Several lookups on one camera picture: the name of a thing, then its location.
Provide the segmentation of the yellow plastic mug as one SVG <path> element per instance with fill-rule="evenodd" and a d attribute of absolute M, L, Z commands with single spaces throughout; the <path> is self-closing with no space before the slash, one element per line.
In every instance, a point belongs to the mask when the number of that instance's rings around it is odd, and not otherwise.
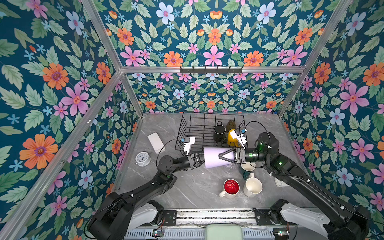
<path fill-rule="evenodd" d="M 241 145 L 239 144 L 237 138 L 233 138 L 233 137 L 232 137 L 232 134 L 233 134 L 233 133 L 236 133 L 236 132 L 235 132 L 235 129 L 232 129 L 232 130 L 229 131 L 229 133 L 228 133 L 228 138 L 227 138 L 227 145 L 230 146 L 230 147 L 236 147 L 236 148 L 238 148 L 238 147 L 240 147 Z"/>

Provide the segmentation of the lavender plastic cup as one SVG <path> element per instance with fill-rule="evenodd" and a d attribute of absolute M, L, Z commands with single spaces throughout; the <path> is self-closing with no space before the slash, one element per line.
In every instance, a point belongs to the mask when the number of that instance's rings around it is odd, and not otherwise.
<path fill-rule="evenodd" d="M 231 148 L 213 148 L 213 147 L 204 148 L 205 167 L 207 169 L 211 169 L 211 168 L 229 165 L 230 162 L 219 159 L 219 154 L 224 153 L 228 150 L 231 150 Z"/>

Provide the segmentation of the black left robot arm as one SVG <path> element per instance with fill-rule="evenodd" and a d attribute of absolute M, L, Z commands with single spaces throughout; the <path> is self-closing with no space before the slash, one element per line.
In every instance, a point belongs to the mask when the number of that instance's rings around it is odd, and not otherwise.
<path fill-rule="evenodd" d="M 173 158 L 165 155 L 158 160 L 157 172 L 146 184 L 123 194 L 110 193 L 90 219 L 87 230 L 96 240 L 122 240 L 134 211 L 153 198 L 170 190 L 177 177 L 174 173 L 199 168 L 205 163 L 200 154 Z"/>

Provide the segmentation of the black mug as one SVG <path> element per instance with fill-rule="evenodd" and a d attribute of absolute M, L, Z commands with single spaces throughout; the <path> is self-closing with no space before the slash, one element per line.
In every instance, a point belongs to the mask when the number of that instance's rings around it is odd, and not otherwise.
<path fill-rule="evenodd" d="M 223 125 L 221 121 L 219 121 L 215 126 L 214 126 L 214 136 L 213 139 L 217 143 L 223 143 L 226 141 L 227 136 L 226 136 L 226 127 Z"/>

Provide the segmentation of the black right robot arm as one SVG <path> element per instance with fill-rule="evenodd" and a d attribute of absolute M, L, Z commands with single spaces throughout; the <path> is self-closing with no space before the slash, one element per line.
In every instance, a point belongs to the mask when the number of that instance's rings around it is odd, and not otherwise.
<path fill-rule="evenodd" d="M 271 207 L 271 223 L 294 223 L 329 240 L 364 240 L 370 230 L 370 212 L 355 208 L 314 182 L 293 160 L 279 152 L 280 142 L 270 132 L 259 135 L 254 148 L 232 148 L 219 153 L 221 161 L 233 164 L 262 162 L 272 177 L 287 184 L 313 203 L 322 213 L 295 207 L 279 199 Z"/>

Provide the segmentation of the gold glitter cup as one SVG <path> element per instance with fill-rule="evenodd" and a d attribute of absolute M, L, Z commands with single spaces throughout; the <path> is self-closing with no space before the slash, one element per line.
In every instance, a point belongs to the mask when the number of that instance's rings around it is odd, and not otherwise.
<path fill-rule="evenodd" d="M 235 121 L 229 121 L 226 125 L 226 130 L 229 132 L 230 130 L 236 129 L 236 122 Z"/>

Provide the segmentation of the green and cream mug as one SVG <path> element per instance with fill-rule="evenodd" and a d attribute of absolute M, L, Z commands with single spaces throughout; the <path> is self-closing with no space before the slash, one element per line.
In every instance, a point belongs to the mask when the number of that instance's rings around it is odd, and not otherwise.
<path fill-rule="evenodd" d="M 239 164 L 239 172 L 243 180 L 246 180 L 256 168 L 251 163 Z"/>

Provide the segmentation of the cream ceramic mug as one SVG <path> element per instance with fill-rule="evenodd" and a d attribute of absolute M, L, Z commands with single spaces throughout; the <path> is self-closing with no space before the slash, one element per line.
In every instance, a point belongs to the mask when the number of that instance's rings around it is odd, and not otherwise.
<path fill-rule="evenodd" d="M 255 177 L 254 173 L 250 173 L 243 188 L 244 194 L 249 198 L 253 198 L 256 195 L 260 194 L 262 190 L 263 190 L 262 182 Z"/>

